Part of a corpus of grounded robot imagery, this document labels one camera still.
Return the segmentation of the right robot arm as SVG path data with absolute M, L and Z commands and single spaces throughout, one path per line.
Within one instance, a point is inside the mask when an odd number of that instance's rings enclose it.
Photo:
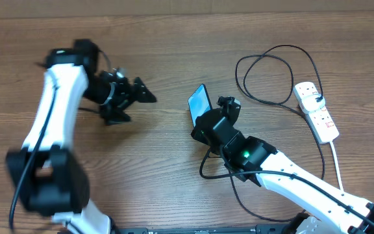
M 322 221 L 329 233 L 374 233 L 374 203 L 337 189 L 266 141 L 235 129 L 241 105 L 233 97 L 221 97 L 214 109 L 206 94 L 192 95 L 188 105 L 191 136 L 222 158 L 226 177 L 250 180 L 288 198 Z

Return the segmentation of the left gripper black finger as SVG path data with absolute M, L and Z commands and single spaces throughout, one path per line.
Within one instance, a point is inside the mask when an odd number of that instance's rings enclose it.
M 151 91 L 148 90 L 146 85 L 143 81 L 136 77 L 133 84 L 133 96 L 134 99 L 140 103 L 156 103 L 157 99 L 152 94 Z
M 120 108 L 111 105 L 101 105 L 99 107 L 100 117 L 105 125 L 116 125 L 131 121 L 131 117 Z

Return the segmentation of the Samsung Galaxy smartphone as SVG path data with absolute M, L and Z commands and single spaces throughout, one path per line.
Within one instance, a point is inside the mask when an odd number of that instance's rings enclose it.
M 200 84 L 194 93 L 188 98 L 188 106 L 192 123 L 195 127 L 196 119 L 212 109 L 205 84 Z

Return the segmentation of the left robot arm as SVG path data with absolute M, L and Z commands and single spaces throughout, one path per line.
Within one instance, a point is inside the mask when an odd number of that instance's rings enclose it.
M 22 147 L 6 155 L 15 187 L 12 204 L 51 218 L 67 233 L 119 231 L 92 201 L 88 176 L 73 153 L 81 100 L 96 103 L 106 125 L 129 122 L 125 111 L 134 102 L 156 101 L 140 78 L 130 82 L 117 68 L 99 71 L 101 56 L 103 51 L 89 39 L 49 52 L 42 64 L 44 89 L 34 123 Z

